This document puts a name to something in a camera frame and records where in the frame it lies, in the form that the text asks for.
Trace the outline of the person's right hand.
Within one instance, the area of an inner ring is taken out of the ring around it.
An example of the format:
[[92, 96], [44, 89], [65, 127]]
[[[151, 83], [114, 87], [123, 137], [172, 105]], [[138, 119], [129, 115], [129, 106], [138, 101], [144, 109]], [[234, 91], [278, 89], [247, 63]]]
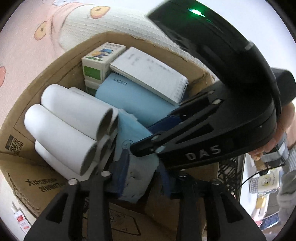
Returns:
[[276, 132], [271, 140], [248, 154], [258, 160], [262, 157], [263, 152], [269, 153], [276, 146], [284, 133], [287, 134], [287, 147], [290, 150], [295, 146], [295, 106], [292, 102], [282, 108], [281, 116], [276, 125]]

